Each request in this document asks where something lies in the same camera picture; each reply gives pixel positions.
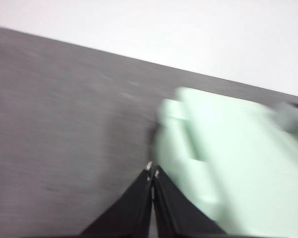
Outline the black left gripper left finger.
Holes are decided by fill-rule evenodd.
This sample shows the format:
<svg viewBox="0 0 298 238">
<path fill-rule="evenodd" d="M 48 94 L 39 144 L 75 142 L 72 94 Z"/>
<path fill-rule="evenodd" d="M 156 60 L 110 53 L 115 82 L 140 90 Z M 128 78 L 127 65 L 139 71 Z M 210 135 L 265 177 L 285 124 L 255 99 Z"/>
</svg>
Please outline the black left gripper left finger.
<svg viewBox="0 0 298 238">
<path fill-rule="evenodd" d="M 148 162 L 122 196 L 82 235 L 148 235 L 151 217 L 152 162 Z"/>
</svg>

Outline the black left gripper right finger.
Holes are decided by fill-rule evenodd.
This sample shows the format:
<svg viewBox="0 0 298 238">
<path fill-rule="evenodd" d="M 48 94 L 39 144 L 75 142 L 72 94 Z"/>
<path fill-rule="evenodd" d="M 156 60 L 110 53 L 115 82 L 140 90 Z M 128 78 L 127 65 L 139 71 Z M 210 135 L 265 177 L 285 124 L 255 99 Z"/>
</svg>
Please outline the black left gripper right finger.
<svg viewBox="0 0 298 238">
<path fill-rule="evenodd" d="M 153 204 L 159 235 L 226 234 L 186 198 L 160 166 L 155 167 L 153 187 Z"/>
</svg>

